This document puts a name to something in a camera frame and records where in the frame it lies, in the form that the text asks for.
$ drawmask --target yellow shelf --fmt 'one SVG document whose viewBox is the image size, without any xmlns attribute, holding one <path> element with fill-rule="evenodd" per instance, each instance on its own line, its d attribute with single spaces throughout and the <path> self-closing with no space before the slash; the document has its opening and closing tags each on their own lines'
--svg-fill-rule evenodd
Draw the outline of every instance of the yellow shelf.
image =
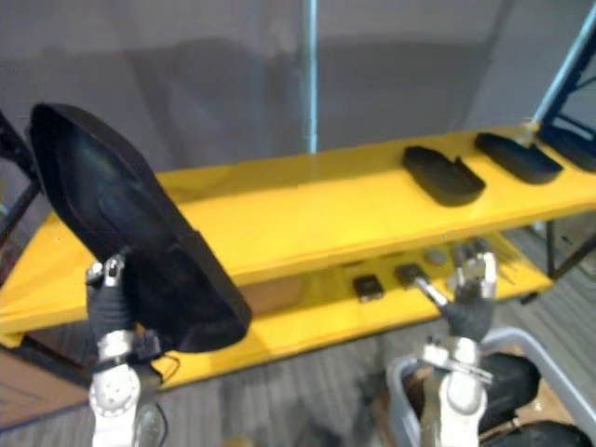
<svg viewBox="0 0 596 447">
<path fill-rule="evenodd" d="M 513 135 L 516 129 L 493 129 Z M 189 222 L 238 285 L 551 219 L 596 208 L 596 175 L 548 148 L 564 172 L 526 184 L 454 133 L 160 174 Z M 436 204 L 405 171 L 408 145 L 462 156 L 487 183 L 470 205 Z M 92 259 L 50 216 L 0 291 L 0 332 L 86 317 L 83 277 Z"/>
<path fill-rule="evenodd" d="M 531 291 L 544 291 L 551 281 L 502 236 L 489 236 L 501 263 L 498 296 L 501 300 Z M 170 353 L 181 367 L 166 386 L 212 377 L 272 359 L 279 359 L 387 328 L 438 315 L 435 307 L 418 290 L 404 290 L 393 276 L 397 265 L 416 262 L 433 282 L 446 291 L 445 282 L 453 273 L 451 263 L 443 268 L 425 263 L 421 251 L 396 253 L 369 259 L 360 264 L 336 266 L 305 274 L 302 301 L 270 316 L 257 318 L 249 335 L 240 343 L 206 354 Z M 386 291 L 383 299 L 359 303 L 351 280 L 374 273 Z M 168 376 L 174 361 L 161 359 L 155 366 Z"/>
</svg>

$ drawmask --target gray wall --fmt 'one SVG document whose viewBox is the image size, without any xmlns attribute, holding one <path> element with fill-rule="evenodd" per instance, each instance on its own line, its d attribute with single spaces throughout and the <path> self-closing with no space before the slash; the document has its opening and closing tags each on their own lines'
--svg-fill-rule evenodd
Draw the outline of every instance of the gray wall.
<svg viewBox="0 0 596 447">
<path fill-rule="evenodd" d="M 299 3 L 0 0 L 0 107 L 23 129 L 32 103 L 79 105 L 157 170 L 302 152 Z M 320 0 L 320 148 L 519 123 L 591 4 Z"/>
</svg>

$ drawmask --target small black object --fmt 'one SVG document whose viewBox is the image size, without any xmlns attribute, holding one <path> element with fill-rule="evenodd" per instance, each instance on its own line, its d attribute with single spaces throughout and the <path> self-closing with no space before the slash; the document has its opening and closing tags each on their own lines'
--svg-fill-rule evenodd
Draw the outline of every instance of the small black object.
<svg viewBox="0 0 596 447">
<path fill-rule="evenodd" d="M 361 302 L 369 302 L 383 298 L 385 291 L 375 275 L 354 278 L 354 290 Z"/>
<path fill-rule="evenodd" d="M 472 202 L 486 186 L 460 157 L 452 162 L 441 152 L 422 146 L 406 148 L 403 166 L 427 193 L 447 207 Z"/>
<path fill-rule="evenodd" d="M 496 353 L 482 358 L 481 367 L 493 375 L 486 394 L 486 411 L 479 425 L 484 433 L 513 420 L 515 411 L 538 395 L 540 371 L 526 357 Z"/>
<path fill-rule="evenodd" d="M 484 441 L 482 447 L 593 447 L 576 426 L 552 421 L 526 424 L 504 435 Z"/>
<path fill-rule="evenodd" d="M 562 171 L 562 166 L 535 144 L 523 147 L 510 138 L 485 132 L 476 136 L 475 144 L 501 168 L 528 183 L 551 182 Z"/>
<path fill-rule="evenodd" d="M 418 264 L 406 264 L 395 267 L 395 276 L 405 289 L 414 287 L 416 278 L 428 281 L 428 276 Z"/>
<path fill-rule="evenodd" d="M 596 142 L 569 129 L 542 125 L 536 136 L 583 170 L 596 172 Z"/>
</svg>

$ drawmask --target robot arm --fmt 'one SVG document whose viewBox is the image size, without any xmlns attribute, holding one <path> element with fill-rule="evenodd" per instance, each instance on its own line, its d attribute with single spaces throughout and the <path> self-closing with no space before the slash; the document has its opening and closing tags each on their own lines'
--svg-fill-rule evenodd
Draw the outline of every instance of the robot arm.
<svg viewBox="0 0 596 447">
<path fill-rule="evenodd" d="M 480 369 L 480 342 L 493 320 L 496 257 L 481 239 L 457 246 L 453 257 L 453 301 L 430 284 L 418 265 L 405 265 L 399 271 L 406 285 L 414 285 L 432 301 L 450 328 L 445 346 L 429 343 L 417 353 L 433 367 L 424 383 L 423 447 L 478 447 L 478 426 L 487 405 L 485 387 L 492 381 Z"/>
<path fill-rule="evenodd" d="M 161 375 L 150 359 L 161 354 L 156 338 L 132 329 L 129 301 L 123 292 L 125 259 L 121 255 L 87 271 L 88 314 L 98 342 L 89 405 L 95 415 L 93 447 L 158 447 L 166 422 L 154 397 Z M 141 353 L 140 341 L 153 340 L 153 353 Z"/>
</svg>

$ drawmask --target small gray object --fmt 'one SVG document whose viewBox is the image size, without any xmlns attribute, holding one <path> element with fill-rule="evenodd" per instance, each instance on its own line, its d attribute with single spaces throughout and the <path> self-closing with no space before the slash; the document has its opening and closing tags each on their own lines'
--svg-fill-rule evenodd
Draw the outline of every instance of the small gray object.
<svg viewBox="0 0 596 447">
<path fill-rule="evenodd" d="M 449 258 L 441 250 L 429 249 L 425 251 L 425 260 L 431 265 L 441 267 L 447 263 Z"/>
</svg>

